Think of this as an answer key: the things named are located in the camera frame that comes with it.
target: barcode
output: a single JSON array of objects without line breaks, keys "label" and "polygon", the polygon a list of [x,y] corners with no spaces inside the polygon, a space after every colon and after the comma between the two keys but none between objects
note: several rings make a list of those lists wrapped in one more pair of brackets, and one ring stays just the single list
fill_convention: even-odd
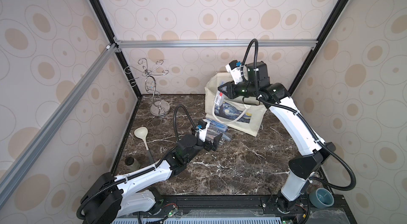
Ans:
[{"label": "barcode", "polygon": [[218,91],[216,93],[216,97],[215,97],[215,105],[219,106],[221,104],[221,101],[222,101],[222,93]]}]

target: black cable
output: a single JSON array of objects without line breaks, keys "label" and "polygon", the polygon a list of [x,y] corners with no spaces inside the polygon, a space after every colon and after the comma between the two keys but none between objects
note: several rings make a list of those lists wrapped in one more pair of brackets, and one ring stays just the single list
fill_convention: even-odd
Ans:
[{"label": "black cable", "polygon": [[[142,176],[144,174],[147,174],[150,171],[153,171],[155,168],[151,167],[147,170],[143,170],[137,174],[131,175],[127,178],[127,180],[131,180],[134,179],[136,177]],[[102,187],[98,192],[96,192],[95,194],[93,194],[92,196],[88,197],[87,199],[85,199],[82,204],[79,206],[78,210],[77,210],[77,217],[80,220],[84,220],[85,216],[82,214],[82,210],[84,209],[84,207],[89,203],[89,201],[93,200],[95,197],[101,195],[102,193],[104,193],[105,191],[111,190],[113,189],[115,186],[117,186],[118,184],[124,183],[126,181],[126,179],[120,179],[118,181],[115,181],[112,184],[109,184],[105,187]]]},{"label": "black cable", "polygon": [[[164,218],[162,218],[160,220],[146,222],[145,224],[162,224],[166,219],[168,219],[168,216],[165,216]],[[141,217],[140,217],[140,212],[137,212],[137,220],[138,220],[138,224],[142,223]]]},{"label": "black cable", "polygon": [[244,66],[245,63],[246,63],[246,59],[247,59],[247,56],[248,56],[248,54],[249,54],[250,48],[252,47],[252,44],[253,44],[255,41],[257,42],[257,39],[252,39],[252,40],[250,41],[250,43],[249,43],[249,45],[247,46],[247,49],[246,49],[245,57],[243,58],[242,64],[241,64],[241,66],[240,66],[240,75],[242,76],[243,82],[247,82],[247,79],[246,79],[245,76],[243,75],[243,66]]},{"label": "black cable", "polygon": [[173,117],[173,127],[174,127],[174,132],[175,132],[175,134],[176,134],[176,142],[178,142],[178,141],[180,140],[180,137],[179,137],[178,131],[177,131],[177,112],[178,112],[178,109],[179,109],[179,108],[182,108],[182,109],[185,111],[186,116],[188,117],[189,121],[190,121],[191,124],[192,124],[192,127],[193,127],[195,130],[197,129],[197,127],[195,126],[194,121],[192,120],[191,116],[190,116],[189,113],[188,113],[188,110],[186,110],[186,107],[185,107],[184,105],[182,105],[182,104],[179,104],[179,105],[176,106],[176,108],[174,109],[174,117]]},{"label": "black cable", "polygon": [[[189,119],[189,121],[191,122],[192,126],[195,128],[195,130],[196,130],[196,128],[197,128],[197,127],[195,126],[195,123],[194,123],[194,121],[192,120],[191,116],[189,115],[188,110],[186,110],[186,107],[185,107],[184,105],[182,105],[182,104],[179,104],[179,105],[175,108],[175,110],[174,110],[174,124],[173,124],[173,125],[174,125],[174,132],[175,132],[175,134],[176,134],[176,140],[177,140],[177,141],[179,141],[179,136],[178,136],[178,132],[177,132],[177,111],[178,111],[179,108],[184,109],[184,111],[185,111],[186,115],[188,116],[188,119]],[[165,158],[168,156],[168,154],[169,154],[170,152],[172,152],[175,148],[176,148],[176,146],[174,146],[174,147],[171,148],[169,151],[167,151],[167,153],[160,159],[160,161],[157,162],[157,164],[155,165],[155,167],[156,167],[156,168],[159,167],[159,166],[161,165],[161,163],[165,160]],[[101,194],[104,193],[105,191],[109,191],[109,190],[113,189],[115,186],[117,186],[117,185],[119,185],[119,184],[121,184],[121,183],[124,183],[124,182],[126,182],[126,181],[129,181],[129,180],[134,179],[134,178],[136,178],[136,177],[139,177],[139,176],[141,176],[141,175],[147,174],[148,172],[153,171],[153,170],[155,170],[155,168],[151,167],[151,168],[149,168],[149,169],[147,169],[147,170],[143,170],[143,171],[141,171],[141,172],[139,172],[139,173],[136,173],[136,174],[134,174],[134,175],[131,175],[131,176],[129,176],[127,179],[120,179],[120,180],[118,180],[118,181],[115,181],[115,182],[112,183],[112,184],[109,184],[109,185],[107,185],[107,186],[105,186],[105,187],[102,187],[98,192],[96,192],[96,193],[93,194],[92,196],[86,198],[86,199],[82,202],[82,204],[79,206],[79,208],[78,208],[78,210],[77,210],[77,212],[76,212],[76,216],[78,217],[78,219],[84,220],[84,219],[85,219],[85,216],[82,214],[82,210],[84,209],[84,207],[85,207],[91,200],[93,200],[93,199],[96,198],[97,196],[101,195]]]},{"label": "black cable", "polygon": [[355,176],[354,172],[352,171],[350,166],[344,160],[342,160],[341,157],[339,157],[336,153],[331,151],[326,144],[322,143],[319,140],[319,137],[315,133],[314,129],[312,129],[311,125],[309,125],[309,123],[304,118],[304,116],[301,113],[299,113],[297,110],[293,109],[293,108],[290,108],[290,107],[284,106],[284,105],[280,105],[280,104],[271,103],[271,102],[266,101],[262,96],[259,97],[260,89],[259,89],[258,80],[257,80],[258,79],[258,71],[257,71],[258,41],[257,41],[257,39],[252,39],[252,41],[249,44],[249,47],[252,45],[252,42],[255,43],[254,58],[253,58],[253,69],[254,69],[254,86],[256,88],[256,91],[254,92],[254,95],[263,104],[268,104],[270,106],[275,106],[275,107],[278,107],[278,108],[281,108],[281,109],[286,109],[286,110],[289,110],[289,111],[293,112],[294,115],[297,115],[300,118],[300,120],[303,122],[305,127],[308,129],[308,131],[311,133],[314,140],[318,143],[318,145],[320,145],[324,150],[326,150],[330,155],[332,155],[336,160],[338,160],[339,163],[342,164],[342,166],[347,170],[347,172],[349,173],[349,176],[350,176],[350,184],[348,186],[343,187],[343,186],[333,185],[332,183],[329,183],[328,181],[325,181],[325,180],[323,180],[323,179],[321,179],[319,177],[312,176],[309,179],[318,181],[318,182],[320,182],[320,183],[322,183],[324,185],[330,186],[333,189],[337,189],[337,190],[340,190],[340,191],[350,191],[350,190],[352,190],[356,186],[356,176]]},{"label": "black cable", "polygon": [[304,224],[306,221],[308,221],[309,218],[309,214],[310,214],[310,208],[311,208],[311,204],[309,202],[309,196],[307,193],[305,193],[305,195],[307,196],[307,213],[305,214],[305,218],[303,218],[301,221],[298,222],[298,224]]}]

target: white ladle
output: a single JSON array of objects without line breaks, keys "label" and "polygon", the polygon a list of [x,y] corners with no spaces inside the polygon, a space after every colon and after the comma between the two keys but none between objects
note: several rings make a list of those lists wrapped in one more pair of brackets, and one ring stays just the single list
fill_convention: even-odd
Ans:
[{"label": "white ladle", "polygon": [[150,149],[149,149],[149,147],[147,145],[147,141],[146,141],[146,137],[147,137],[148,133],[149,133],[149,130],[147,130],[146,127],[140,127],[134,131],[134,135],[144,141],[144,145],[146,146],[147,155],[149,157],[150,164],[154,164],[153,156],[151,155]]}]

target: small jar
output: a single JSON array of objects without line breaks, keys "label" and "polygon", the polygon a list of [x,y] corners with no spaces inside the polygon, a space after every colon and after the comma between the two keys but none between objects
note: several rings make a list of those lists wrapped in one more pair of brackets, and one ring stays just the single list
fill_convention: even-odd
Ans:
[{"label": "small jar", "polygon": [[130,172],[134,172],[140,169],[140,163],[131,156],[127,156],[125,159],[125,165]]}]

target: teal bowl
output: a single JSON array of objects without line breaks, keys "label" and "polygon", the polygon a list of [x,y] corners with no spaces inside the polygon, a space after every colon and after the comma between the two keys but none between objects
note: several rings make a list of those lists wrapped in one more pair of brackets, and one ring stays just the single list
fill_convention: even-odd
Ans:
[{"label": "teal bowl", "polygon": [[330,207],[334,203],[331,192],[324,188],[318,188],[311,191],[309,194],[309,200],[316,208]]}]

